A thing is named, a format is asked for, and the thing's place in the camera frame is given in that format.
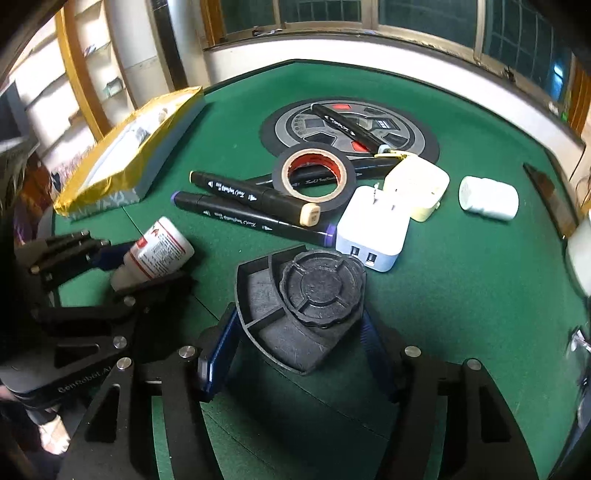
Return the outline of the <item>black plastic sectioned tray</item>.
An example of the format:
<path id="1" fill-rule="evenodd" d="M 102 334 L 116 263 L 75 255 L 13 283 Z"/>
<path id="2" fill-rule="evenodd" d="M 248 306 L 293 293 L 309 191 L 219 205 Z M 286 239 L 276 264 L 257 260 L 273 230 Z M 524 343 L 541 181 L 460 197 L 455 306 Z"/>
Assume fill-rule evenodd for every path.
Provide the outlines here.
<path id="1" fill-rule="evenodd" d="M 235 305 L 263 356 L 308 375 L 362 318 L 366 285 L 356 257 L 297 245 L 239 264 Z"/>

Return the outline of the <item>black electrical tape roll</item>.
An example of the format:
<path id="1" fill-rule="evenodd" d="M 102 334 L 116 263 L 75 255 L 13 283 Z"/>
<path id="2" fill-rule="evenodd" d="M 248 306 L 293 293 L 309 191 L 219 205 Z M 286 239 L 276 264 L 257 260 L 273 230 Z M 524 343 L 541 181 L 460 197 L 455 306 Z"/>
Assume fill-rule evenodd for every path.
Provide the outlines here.
<path id="1" fill-rule="evenodd" d="M 321 166 L 329 170 L 337 180 L 332 192 L 320 197 L 301 194 L 290 182 L 290 173 L 298 168 Z M 312 202 L 321 207 L 322 212 L 339 210 L 351 200 L 356 191 L 356 171 L 349 158 L 330 145 L 306 142 L 288 147 L 280 154 L 271 174 L 273 188 L 280 193 Z"/>

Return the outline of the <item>window with metal grille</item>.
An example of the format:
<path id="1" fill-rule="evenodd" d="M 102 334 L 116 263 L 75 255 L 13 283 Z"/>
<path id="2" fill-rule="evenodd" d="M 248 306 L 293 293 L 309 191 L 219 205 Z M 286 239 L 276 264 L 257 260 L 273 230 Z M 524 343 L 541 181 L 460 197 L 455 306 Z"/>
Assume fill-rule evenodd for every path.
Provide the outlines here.
<path id="1" fill-rule="evenodd" d="M 463 59 L 502 77 L 582 133 L 590 76 L 537 1 L 201 1 L 204 39 L 287 32 L 377 35 Z"/>

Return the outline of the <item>black marker white tip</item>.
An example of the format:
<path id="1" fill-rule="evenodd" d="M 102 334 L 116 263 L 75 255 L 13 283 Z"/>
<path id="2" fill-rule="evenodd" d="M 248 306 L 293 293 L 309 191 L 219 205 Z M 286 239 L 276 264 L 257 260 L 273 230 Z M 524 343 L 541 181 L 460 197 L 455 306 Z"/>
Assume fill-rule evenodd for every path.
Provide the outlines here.
<path id="1" fill-rule="evenodd" d="M 359 143 L 374 155 L 379 154 L 380 148 L 385 145 L 380 138 L 363 128 L 363 126 L 356 124 L 355 121 L 348 117 L 332 111 L 332 109 L 325 107 L 325 105 L 312 103 L 311 113 L 324 120 L 329 127 L 344 133 L 349 139 Z"/>

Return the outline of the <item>white USB power adapter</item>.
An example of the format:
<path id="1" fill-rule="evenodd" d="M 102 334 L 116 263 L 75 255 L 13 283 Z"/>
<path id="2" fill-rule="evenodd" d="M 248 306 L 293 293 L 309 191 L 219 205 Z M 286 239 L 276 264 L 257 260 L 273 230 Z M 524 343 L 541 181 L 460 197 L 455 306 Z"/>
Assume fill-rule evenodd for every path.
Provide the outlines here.
<path id="1" fill-rule="evenodd" d="M 359 186 L 337 225 L 335 250 L 353 256 L 367 268 L 394 267 L 410 224 L 405 206 L 378 186 Z"/>

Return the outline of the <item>round table centre control panel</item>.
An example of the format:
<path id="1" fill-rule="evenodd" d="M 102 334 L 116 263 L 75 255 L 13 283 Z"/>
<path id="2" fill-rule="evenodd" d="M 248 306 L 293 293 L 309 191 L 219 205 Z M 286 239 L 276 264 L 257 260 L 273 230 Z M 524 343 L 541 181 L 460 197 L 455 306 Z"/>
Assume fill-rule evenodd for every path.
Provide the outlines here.
<path id="1" fill-rule="evenodd" d="M 394 149 L 415 153 L 433 163 L 439 159 L 438 140 L 427 125 L 403 110 L 354 97 L 304 99 L 281 107 L 260 126 L 263 147 L 277 156 L 308 141 L 338 149 L 352 161 L 365 157 L 367 151 L 363 147 L 311 113 L 311 104 L 315 102 L 355 121 Z"/>

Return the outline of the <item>white bottle red label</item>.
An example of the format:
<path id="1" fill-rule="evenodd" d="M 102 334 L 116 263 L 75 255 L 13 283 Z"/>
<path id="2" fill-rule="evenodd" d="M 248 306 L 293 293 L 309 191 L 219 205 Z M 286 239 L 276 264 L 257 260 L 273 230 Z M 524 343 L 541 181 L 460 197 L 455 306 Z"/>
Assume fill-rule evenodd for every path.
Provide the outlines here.
<path id="1" fill-rule="evenodd" d="M 162 216 L 130 247 L 123 263 L 112 274 L 110 284 L 120 291 L 176 272 L 194 249 L 183 234 Z"/>

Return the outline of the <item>black marker purple cap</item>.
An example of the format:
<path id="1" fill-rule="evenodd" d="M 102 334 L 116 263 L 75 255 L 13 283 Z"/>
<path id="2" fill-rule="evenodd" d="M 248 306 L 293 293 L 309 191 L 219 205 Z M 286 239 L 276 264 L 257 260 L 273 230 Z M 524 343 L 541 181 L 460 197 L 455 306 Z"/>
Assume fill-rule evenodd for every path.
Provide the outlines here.
<path id="1" fill-rule="evenodd" d="M 337 228 L 332 224 L 307 228 L 266 215 L 238 202 L 207 194 L 177 191 L 171 195 L 177 208 L 219 221 L 281 237 L 332 248 L 337 240 Z"/>

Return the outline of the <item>white wall shelf unit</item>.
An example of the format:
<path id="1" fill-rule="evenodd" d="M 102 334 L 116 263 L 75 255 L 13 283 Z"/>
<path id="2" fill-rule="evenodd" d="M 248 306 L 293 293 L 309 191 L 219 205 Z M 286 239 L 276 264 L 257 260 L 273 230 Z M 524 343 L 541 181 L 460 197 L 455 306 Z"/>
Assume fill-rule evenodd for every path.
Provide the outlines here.
<path id="1" fill-rule="evenodd" d="M 39 146 L 54 172 L 170 90 L 151 1 L 68 1 L 39 26 L 11 67 Z"/>

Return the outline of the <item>black marker beige cap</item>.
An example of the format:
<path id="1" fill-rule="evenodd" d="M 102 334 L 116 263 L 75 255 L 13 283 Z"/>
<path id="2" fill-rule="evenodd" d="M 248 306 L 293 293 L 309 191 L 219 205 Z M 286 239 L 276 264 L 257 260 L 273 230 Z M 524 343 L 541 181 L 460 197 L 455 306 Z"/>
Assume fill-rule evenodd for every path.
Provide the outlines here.
<path id="1" fill-rule="evenodd" d="M 190 171 L 189 182 L 215 196 L 238 203 L 280 220 L 304 227 L 314 227 L 321 220 L 321 207 L 273 188 L 259 186 L 202 171 Z"/>

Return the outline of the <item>gold lined cardboard box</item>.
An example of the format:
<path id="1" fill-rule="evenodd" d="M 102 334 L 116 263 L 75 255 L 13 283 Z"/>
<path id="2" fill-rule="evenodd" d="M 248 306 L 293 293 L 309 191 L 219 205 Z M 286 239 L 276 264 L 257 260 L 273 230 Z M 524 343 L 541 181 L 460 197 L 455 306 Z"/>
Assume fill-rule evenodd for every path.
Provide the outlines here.
<path id="1" fill-rule="evenodd" d="M 140 202 L 204 106 L 204 88 L 197 86 L 153 98 L 132 112 L 81 160 L 54 211 L 74 221 Z"/>

